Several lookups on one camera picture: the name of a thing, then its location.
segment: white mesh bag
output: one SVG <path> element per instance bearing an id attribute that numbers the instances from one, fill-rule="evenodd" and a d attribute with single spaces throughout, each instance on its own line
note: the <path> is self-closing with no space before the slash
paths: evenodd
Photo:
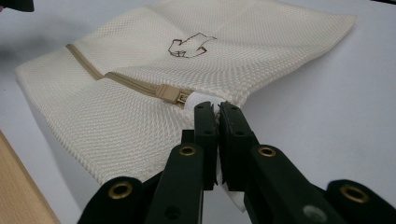
<path id="1" fill-rule="evenodd" d="M 192 109 L 241 106 L 322 55 L 356 18 L 269 0 L 165 0 L 16 69 L 64 147 L 101 183 L 163 169 Z"/>

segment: white woven fabric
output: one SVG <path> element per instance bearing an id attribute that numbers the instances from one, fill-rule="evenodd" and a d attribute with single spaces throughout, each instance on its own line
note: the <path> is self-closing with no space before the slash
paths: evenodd
<path id="1" fill-rule="evenodd" d="M 241 106 L 331 49 L 355 20 L 270 0 L 165 0 L 119 16 L 74 46 L 103 75 L 113 71 Z M 181 130 L 193 128 L 189 109 L 94 80 L 66 48 L 16 73 L 55 136 L 100 183 L 156 175 Z"/>

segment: laundry bag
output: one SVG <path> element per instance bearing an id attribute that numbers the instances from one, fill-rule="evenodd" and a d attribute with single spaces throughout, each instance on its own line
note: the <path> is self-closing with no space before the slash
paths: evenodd
<path id="1" fill-rule="evenodd" d="M 355 16 L 271 0 L 163 0 L 16 74 L 56 138 L 101 184 L 159 173 L 193 108 L 251 93 L 330 50 Z"/>

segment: wooden board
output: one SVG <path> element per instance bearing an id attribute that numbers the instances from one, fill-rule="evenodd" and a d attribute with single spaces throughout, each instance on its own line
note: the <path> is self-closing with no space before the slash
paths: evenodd
<path id="1" fill-rule="evenodd" d="M 0 131 L 0 224 L 59 223 Z"/>

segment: beige zipper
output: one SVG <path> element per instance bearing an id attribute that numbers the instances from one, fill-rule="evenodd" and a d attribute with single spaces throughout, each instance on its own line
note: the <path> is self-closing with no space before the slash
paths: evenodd
<path id="1" fill-rule="evenodd" d="M 110 78 L 134 91 L 138 91 L 147 96 L 155 97 L 164 100 L 173 105 L 178 105 L 183 108 L 186 100 L 192 91 L 182 90 L 170 85 L 161 84 L 155 85 L 145 81 L 137 80 L 131 77 L 126 77 L 122 74 L 109 72 L 104 76 L 91 64 L 84 55 L 72 44 L 66 46 L 67 49 L 73 54 L 76 60 L 82 67 L 95 79 L 99 80 L 103 77 Z"/>

